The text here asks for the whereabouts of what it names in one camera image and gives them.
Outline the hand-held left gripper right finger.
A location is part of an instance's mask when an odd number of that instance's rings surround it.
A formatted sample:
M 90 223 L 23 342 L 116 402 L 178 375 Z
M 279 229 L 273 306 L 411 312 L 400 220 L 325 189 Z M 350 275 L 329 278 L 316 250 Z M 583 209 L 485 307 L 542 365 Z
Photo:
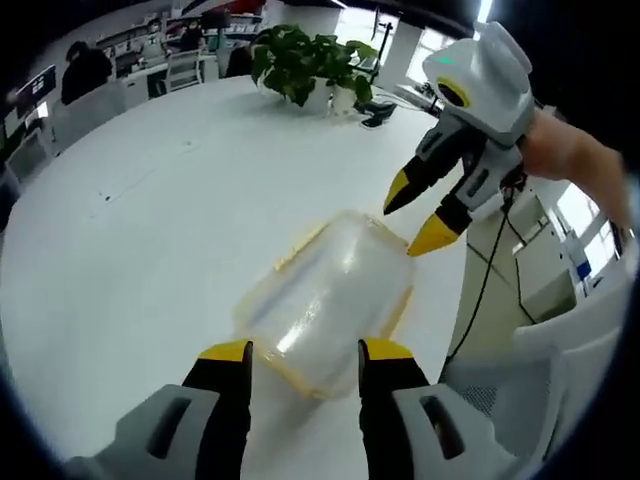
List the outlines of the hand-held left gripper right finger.
M 517 457 L 493 423 L 444 384 L 431 385 L 406 347 L 358 341 L 359 427 L 370 479 L 508 479 Z

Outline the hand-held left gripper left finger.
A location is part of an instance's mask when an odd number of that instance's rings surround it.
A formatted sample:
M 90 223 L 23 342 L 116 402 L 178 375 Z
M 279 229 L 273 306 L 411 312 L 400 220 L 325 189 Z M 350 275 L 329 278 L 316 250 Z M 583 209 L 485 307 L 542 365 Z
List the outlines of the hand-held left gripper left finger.
M 209 347 L 179 385 L 118 420 L 113 441 L 64 465 L 70 479 L 238 479 L 250 429 L 253 342 Z

